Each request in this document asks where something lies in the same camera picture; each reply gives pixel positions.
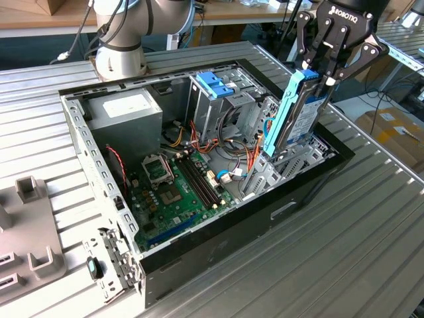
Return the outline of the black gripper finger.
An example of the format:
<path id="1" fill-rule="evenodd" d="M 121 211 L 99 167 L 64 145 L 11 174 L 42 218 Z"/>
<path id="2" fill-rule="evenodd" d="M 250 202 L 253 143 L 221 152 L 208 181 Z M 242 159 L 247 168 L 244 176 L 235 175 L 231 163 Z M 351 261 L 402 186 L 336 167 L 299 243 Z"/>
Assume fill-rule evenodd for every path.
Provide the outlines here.
<path id="1" fill-rule="evenodd" d="M 320 47 L 328 63 L 319 83 L 319 95 L 329 98 L 335 86 L 360 73 L 388 53 L 370 28 L 320 28 Z"/>
<path id="2" fill-rule="evenodd" d="M 318 70 L 333 44 L 328 39 L 333 27 L 333 16 L 317 11 L 297 14 L 297 53 L 303 56 L 302 68 Z"/>

